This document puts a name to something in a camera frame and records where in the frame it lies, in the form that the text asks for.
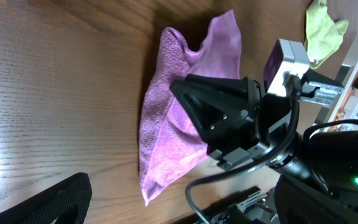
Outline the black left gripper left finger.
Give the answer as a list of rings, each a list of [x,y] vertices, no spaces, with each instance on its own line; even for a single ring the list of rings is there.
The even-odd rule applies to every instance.
[[[5,224],[83,224],[92,198],[87,173],[76,173],[0,213]]]

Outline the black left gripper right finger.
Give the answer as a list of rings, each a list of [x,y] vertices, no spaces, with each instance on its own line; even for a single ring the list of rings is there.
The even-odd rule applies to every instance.
[[[274,193],[281,224],[358,224],[358,213],[327,195],[281,175]]]

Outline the purple microfibre cloth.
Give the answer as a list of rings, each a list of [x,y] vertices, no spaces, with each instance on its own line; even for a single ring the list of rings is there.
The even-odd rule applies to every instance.
[[[189,73],[238,79],[240,59],[241,32],[232,9],[211,20],[197,51],[189,48],[178,30],[162,31],[156,71],[140,117],[139,179],[146,204],[207,158],[207,145],[171,93],[170,84]]]

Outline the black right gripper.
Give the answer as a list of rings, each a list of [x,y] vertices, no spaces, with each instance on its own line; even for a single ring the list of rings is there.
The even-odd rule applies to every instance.
[[[207,154],[226,171],[252,159],[271,164],[294,140],[294,79],[289,96],[262,96],[260,85],[248,78],[213,78],[188,74],[174,80],[170,91],[182,105]]]

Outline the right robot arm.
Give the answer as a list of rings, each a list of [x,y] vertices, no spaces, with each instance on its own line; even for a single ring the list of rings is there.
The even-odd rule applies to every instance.
[[[329,132],[327,124],[319,124],[298,133],[302,85],[297,76],[285,79],[284,97],[263,94],[248,78],[197,75],[175,80],[170,91],[222,169],[201,184],[268,166],[327,195],[358,193],[358,131]]]

